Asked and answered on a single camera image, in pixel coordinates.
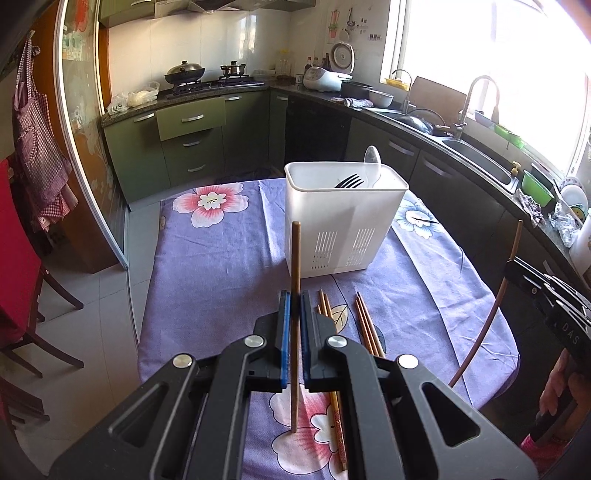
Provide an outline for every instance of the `faucet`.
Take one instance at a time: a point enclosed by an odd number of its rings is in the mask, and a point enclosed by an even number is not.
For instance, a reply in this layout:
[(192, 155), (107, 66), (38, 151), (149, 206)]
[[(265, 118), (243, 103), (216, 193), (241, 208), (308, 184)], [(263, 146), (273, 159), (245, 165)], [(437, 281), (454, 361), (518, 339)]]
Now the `faucet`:
[(480, 75), (476, 77), (472, 84), (470, 85), (470, 90), (468, 90), (468, 95), (466, 95), (466, 101), (464, 102), (464, 108), (462, 109), (462, 115), (460, 117), (459, 124), (455, 125), (455, 130), (453, 133), (453, 138), (456, 140), (460, 140), (462, 136), (462, 132), (464, 131), (464, 127), (466, 126), (466, 115), (468, 114), (468, 105), (470, 105), (470, 100), (472, 98), (472, 90), (474, 90), (474, 85), (478, 83), (478, 80), (488, 80), (495, 84), (496, 87), (496, 105), (492, 110), (491, 121), (495, 124), (499, 124), (499, 100), (501, 99), (501, 94), (499, 92), (499, 86), (496, 82), (490, 78), (488, 75)]

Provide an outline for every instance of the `white container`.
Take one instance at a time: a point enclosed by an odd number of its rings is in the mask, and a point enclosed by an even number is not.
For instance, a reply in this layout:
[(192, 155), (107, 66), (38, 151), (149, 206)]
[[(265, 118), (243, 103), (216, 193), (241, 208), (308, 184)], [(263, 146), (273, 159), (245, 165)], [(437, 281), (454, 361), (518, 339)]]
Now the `white container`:
[[(387, 165), (373, 188), (375, 164), (299, 162), (285, 166), (285, 259), (291, 273), (291, 223), (301, 222), (301, 277), (362, 270), (374, 260), (408, 183)], [(358, 174), (360, 188), (336, 189)]]
[(369, 100), (374, 106), (379, 108), (388, 108), (393, 98), (394, 95), (390, 95), (389, 93), (379, 92), (377, 90), (369, 91)]

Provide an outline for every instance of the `plastic bag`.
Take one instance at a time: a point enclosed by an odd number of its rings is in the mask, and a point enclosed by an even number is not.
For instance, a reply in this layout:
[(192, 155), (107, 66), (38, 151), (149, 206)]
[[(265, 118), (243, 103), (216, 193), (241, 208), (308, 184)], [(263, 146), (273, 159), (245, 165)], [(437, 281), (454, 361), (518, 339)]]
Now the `plastic bag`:
[(129, 106), (140, 106), (145, 103), (153, 102), (156, 100), (159, 91), (160, 84), (158, 82), (150, 82), (147, 87), (144, 87), (137, 92), (131, 92), (127, 97), (127, 104)]
[(122, 92), (118, 93), (111, 99), (111, 103), (107, 107), (107, 112), (109, 115), (115, 115), (116, 113), (122, 113), (129, 109), (127, 106), (127, 97), (129, 93)]
[(549, 215), (548, 218), (552, 224), (552, 228), (560, 234), (564, 246), (566, 248), (572, 247), (579, 234), (579, 226), (574, 221), (574, 218), (562, 211), (560, 202), (556, 203), (554, 213)]

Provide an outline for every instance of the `pot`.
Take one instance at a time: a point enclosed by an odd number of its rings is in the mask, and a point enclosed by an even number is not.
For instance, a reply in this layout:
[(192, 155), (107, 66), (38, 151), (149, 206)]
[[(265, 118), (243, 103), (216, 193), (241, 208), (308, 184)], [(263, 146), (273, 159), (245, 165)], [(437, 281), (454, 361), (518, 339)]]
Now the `pot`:
[(181, 65), (171, 68), (166, 75), (164, 80), (172, 85), (179, 85), (181, 83), (189, 83), (198, 81), (205, 73), (203, 68), (198, 63), (187, 63), (187, 60), (183, 60)]
[(369, 99), (369, 91), (372, 88), (374, 87), (365, 83), (344, 80), (343, 83), (340, 84), (340, 97), (367, 100)]
[(236, 61), (231, 61), (230, 65), (221, 65), (220, 69), (223, 72), (224, 77), (231, 77), (237, 75), (244, 75), (246, 72), (246, 63), (236, 65)]

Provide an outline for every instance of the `metal screw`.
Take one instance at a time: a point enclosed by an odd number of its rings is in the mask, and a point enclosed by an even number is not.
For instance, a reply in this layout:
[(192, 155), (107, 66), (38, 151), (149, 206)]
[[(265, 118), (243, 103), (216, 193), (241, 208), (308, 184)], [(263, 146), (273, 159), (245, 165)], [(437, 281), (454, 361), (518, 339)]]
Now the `metal screw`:
[(265, 339), (259, 335), (249, 335), (244, 339), (244, 344), (250, 348), (256, 348), (265, 343)]
[(332, 337), (329, 337), (326, 342), (335, 348), (343, 348), (345, 345), (347, 345), (347, 339), (345, 337), (341, 337), (340, 335), (333, 335)]
[(418, 360), (417, 357), (410, 354), (400, 355), (398, 357), (398, 364), (402, 368), (406, 368), (407, 370), (412, 370), (413, 368), (418, 367)]
[(186, 353), (181, 353), (180, 355), (177, 355), (173, 358), (173, 365), (176, 368), (187, 368), (190, 367), (192, 363), (193, 359)]

